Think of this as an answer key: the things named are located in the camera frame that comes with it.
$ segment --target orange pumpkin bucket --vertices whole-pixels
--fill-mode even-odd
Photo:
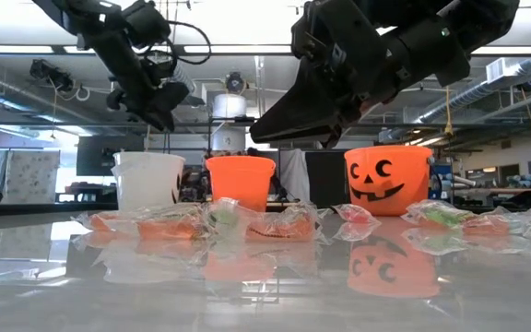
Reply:
[[[431,150],[384,146],[346,152],[351,203],[375,216],[401,216],[428,197]]]
[[[206,161],[212,183],[212,199],[238,199],[239,204],[265,212],[269,182],[276,163],[268,158],[228,156]]]

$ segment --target jack-o'-lantern face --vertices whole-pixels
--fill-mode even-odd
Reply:
[[[362,199],[363,197],[368,202],[376,202],[391,196],[396,195],[405,184],[398,184],[393,186],[391,180],[391,166],[393,163],[389,160],[380,160],[376,163],[374,168],[375,173],[366,173],[357,162],[352,163],[349,166],[349,176],[351,177],[350,189],[351,193],[356,199]],[[354,184],[362,182],[361,189],[354,187]],[[365,190],[366,188],[376,188],[376,190]]]
[[[352,244],[348,286],[354,291],[394,298],[436,295],[440,287],[433,258],[415,250],[403,238],[407,225],[392,221]]]

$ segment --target reflective table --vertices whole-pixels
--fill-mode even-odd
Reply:
[[[312,243],[145,242],[70,216],[0,217],[0,331],[531,331],[531,246],[431,255],[390,218],[347,242],[336,215]]]

